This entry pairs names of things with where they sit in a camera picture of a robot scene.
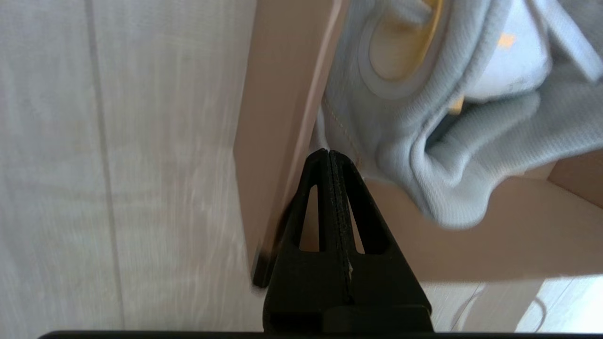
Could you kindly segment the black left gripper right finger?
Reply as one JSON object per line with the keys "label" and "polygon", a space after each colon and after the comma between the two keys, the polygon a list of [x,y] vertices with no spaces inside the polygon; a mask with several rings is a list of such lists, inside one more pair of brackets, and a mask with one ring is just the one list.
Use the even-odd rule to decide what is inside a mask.
{"label": "black left gripper right finger", "polygon": [[330,164],[349,302],[359,306],[428,307],[424,290],[353,162],[331,151]]}

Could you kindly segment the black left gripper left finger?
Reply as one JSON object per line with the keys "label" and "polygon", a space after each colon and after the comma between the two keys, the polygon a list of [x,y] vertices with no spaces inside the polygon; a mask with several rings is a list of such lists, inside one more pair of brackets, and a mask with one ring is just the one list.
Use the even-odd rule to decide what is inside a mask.
{"label": "black left gripper left finger", "polygon": [[[282,222],[263,309],[324,311],[350,303],[351,225],[336,152],[312,153]],[[300,249],[312,187],[318,191],[318,251]]]}

